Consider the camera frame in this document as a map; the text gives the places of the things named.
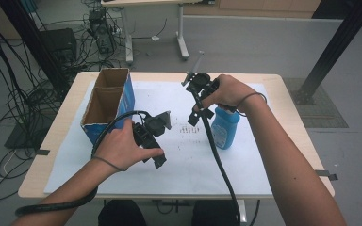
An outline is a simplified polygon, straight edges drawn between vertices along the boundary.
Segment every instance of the blue bottle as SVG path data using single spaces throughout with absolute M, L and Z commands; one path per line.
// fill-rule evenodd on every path
M 216 107 L 215 112 L 216 117 L 211 123 L 214 143 L 221 149 L 228 149 L 234 141 L 234 136 L 237 132 L 239 114 L 223 110 L 219 107 Z

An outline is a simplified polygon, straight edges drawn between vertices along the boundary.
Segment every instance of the metal stand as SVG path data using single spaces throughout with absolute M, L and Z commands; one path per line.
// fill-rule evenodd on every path
M 328 43 L 313 70 L 301 88 L 292 91 L 292 99 L 297 105 L 313 105 L 312 96 L 322 80 L 332 69 L 346 47 L 362 26 L 362 1 L 356 1 L 354 7 L 343 20 L 336 34 Z
M 16 31 L 22 37 L 22 40 L 27 45 L 32 56 L 37 60 L 40 67 L 45 72 L 46 77 L 48 77 L 49 81 L 52 83 L 59 98 L 64 100 L 70 89 L 70 84 L 62 74 L 57 63 L 49 54 L 47 47 L 40 37 L 40 31 L 28 16 L 20 0 L 0 0 L 0 6 L 8 16 L 14 28 L 16 28 Z
M 122 21 L 123 21 L 123 31 L 125 35 L 125 61 L 127 64 L 132 64 L 134 61 L 134 56 L 132 53 L 132 38 L 131 35 L 128 33 L 128 27 L 127 27 L 127 15 L 125 13 L 125 8 L 118 8 L 120 10 L 120 13 L 122 15 Z
M 184 15 L 184 6 L 182 4 L 178 4 L 178 32 L 175 32 L 175 35 L 177 36 L 178 45 L 180 46 L 181 50 L 181 56 L 184 59 L 189 58 L 189 53 L 187 50 L 187 45 L 184 41 L 184 21 L 183 21 L 183 15 Z
M 120 7 L 118 9 L 122 15 L 123 32 L 125 35 L 125 61 L 127 62 L 127 64 L 131 65 L 134 61 L 134 57 L 133 57 L 133 51 L 132 51 L 132 37 L 129 34 L 128 27 L 127 27 L 127 15 L 125 13 L 125 7 Z M 184 15 L 184 6 L 183 6 L 183 4 L 178 4 L 178 31 L 175 32 L 175 34 L 176 34 L 176 37 L 178 40 L 178 45 L 181 50 L 182 58 L 188 59 L 189 53 L 188 53 L 187 45 L 185 44 L 184 37 L 183 37 L 183 34 L 184 34 L 183 15 Z

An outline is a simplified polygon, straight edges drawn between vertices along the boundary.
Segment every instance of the white sheet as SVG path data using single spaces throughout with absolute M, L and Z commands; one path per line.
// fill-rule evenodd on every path
M 249 84 L 267 96 L 262 84 Z M 45 193 L 52 193 L 74 175 L 91 157 L 92 144 L 81 129 L 91 95 L 90 84 L 74 117 L 70 130 L 61 144 Z M 155 169 L 153 160 L 139 162 L 126 172 L 116 173 L 104 181 L 98 194 L 198 196 L 228 195 L 213 153 L 210 150 L 202 120 L 195 127 L 187 123 L 194 105 L 192 95 L 180 83 L 133 82 L 136 110 L 155 116 L 171 111 L 172 130 L 156 140 L 167 161 Z M 241 118 L 233 145 L 218 149 L 222 164 L 237 196 L 272 196 L 260 154 L 249 123 Z

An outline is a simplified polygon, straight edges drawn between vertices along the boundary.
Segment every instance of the concrete floor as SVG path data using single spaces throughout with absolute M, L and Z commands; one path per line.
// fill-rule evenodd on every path
M 84 6 L 65 13 L 68 8 L 80 4 L 75 2 L 59 7 L 57 0 L 42 1 L 38 13 L 46 23 L 82 17 L 87 13 Z M 277 73 L 283 77 L 305 78 L 340 25 L 340 21 L 324 20 L 191 16 L 186 17 L 184 22 L 190 53 L 188 61 L 179 56 L 176 40 L 172 38 L 176 23 L 169 19 L 160 41 L 134 40 L 135 63 L 131 69 L 139 72 L 184 72 L 192 67 L 198 51 L 204 50 L 206 55 L 200 66 L 202 72 Z M 136 26 L 136 34 L 150 33 L 151 30 L 144 27 L 147 26 L 140 22 Z M 22 47 L 15 49 L 24 56 Z M 31 65 L 33 70 L 38 69 L 32 59 Z M 21 66 L 13 60 L 12 67 L 20 69 Z M 26 77 L 22 73 L 18 76 L 21 86 L 27 87 Z M 349 128 L 311 128 L 307 131 L 322 164 L 339 178 L 332 184 L 336 191 L 335 199 L 348 224 L 362 225 L 362 28 L 321 85 Z M 0 74 L 0 118 L 8 111 L 7 97 L 8 89 Z M 3 144 L 13 126 L 14 120 L 3 121 L 0 126 L 0 160 L 8 153 Z M 29 167 L 30 162 L 26 162 L 18 172 Z M 19 160 L 13 159 L 7 168 L 19 163 Z M 18 189 L 22 180 L 23 176 L 5 180 L 0 185 L 0 198 Z M 0 201 L 0 225 L 8 225 L 14 220 L 16 208 L 36 202 L 17 195 Z M 180 207 L 179 213 L 172 211 L 169 215 L 161 215 L 150 201 L 139 201 L 139 205 L 149 225 L 185 226 L 190 223 L 191 207 Z M 67 225 L 96 225 L 102 206 L 103 201 L 95 200 L 80 207 Z M 248 221 L 254 211 L 255 200 L 246 201 Z M 273 200 L 262 201 L 255 225 L 284 225 Z

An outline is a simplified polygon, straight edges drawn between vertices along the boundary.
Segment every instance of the wrist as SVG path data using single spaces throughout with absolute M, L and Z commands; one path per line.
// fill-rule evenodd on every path
M 248 113 L 249 109 L 259 107 L 260 105 L 267 105 L 267 98 L 260 92 L 252 92 L 242 98 L 237 105 L 240 113 Z
M 91 159 L 86 164 L 86 167 L 91 170 L 91 172 L 95 174 L 97 178 L 100 178 L 101 181 L 105 181 L 106 178 L 112 174 L 119 172 L 117 169 L 112 168 L 109 164 L 96 158 Z

